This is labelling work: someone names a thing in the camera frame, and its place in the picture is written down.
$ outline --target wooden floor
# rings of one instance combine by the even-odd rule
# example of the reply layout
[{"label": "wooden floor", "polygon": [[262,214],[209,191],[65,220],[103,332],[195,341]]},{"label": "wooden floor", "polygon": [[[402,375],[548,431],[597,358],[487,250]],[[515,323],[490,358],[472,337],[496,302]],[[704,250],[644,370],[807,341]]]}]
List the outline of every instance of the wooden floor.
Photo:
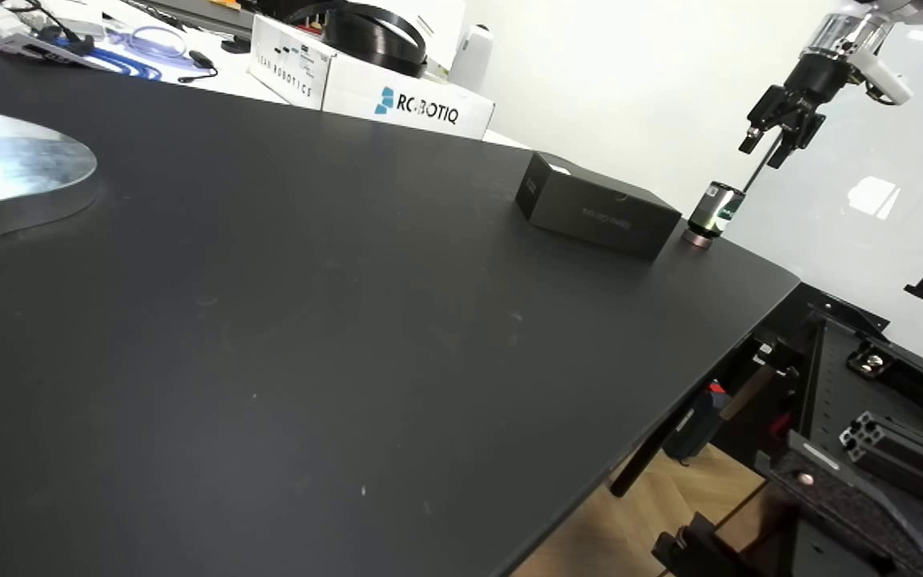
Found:
[{"label": "wooden floor", "polygon": [[606,486],[594,492],[594,496],[524,561],[515,577],[664,573],[652,557],[662,531],[678,531],[693,514],[722,522],[757,486],[761,479],[749,468],[712,447],[685,466],[656,455],[621,501]]}]

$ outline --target cardboard box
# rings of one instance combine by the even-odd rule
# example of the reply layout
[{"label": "cardboard box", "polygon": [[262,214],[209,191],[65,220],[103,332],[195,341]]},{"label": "cardboard box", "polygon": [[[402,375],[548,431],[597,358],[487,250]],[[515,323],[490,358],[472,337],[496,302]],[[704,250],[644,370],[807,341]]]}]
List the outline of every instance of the cardboard box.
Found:
[{"label": "cardboard box", "polygon": [[267,17],[249,51],[249,75],[293,106],[460,138],[483,138],[494,116],[480,94],[375,66]]}]

